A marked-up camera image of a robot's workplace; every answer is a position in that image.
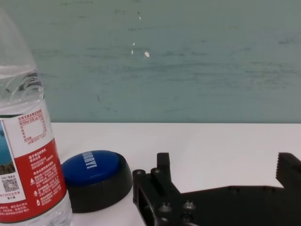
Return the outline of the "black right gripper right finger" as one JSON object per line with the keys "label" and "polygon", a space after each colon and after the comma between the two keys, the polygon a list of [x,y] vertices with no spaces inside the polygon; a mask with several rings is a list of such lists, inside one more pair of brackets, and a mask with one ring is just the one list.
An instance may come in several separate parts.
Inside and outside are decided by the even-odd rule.
{"label": "black right gripper right finger", "polygon": [[301,161],[291,153],[279,153],[276,179],[285,189],[301,189]]}

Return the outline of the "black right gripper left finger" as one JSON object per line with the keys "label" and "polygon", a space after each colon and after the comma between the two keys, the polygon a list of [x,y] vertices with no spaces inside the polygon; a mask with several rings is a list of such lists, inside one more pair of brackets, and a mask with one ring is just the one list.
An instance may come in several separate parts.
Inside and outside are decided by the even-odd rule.
{"label": "black right gripper left finger", "polygon": [[193,226],[193,210],[171,180],[169,153],[157,154],[157,166],[150,173],[132,172],[133,203],[146,226]]}

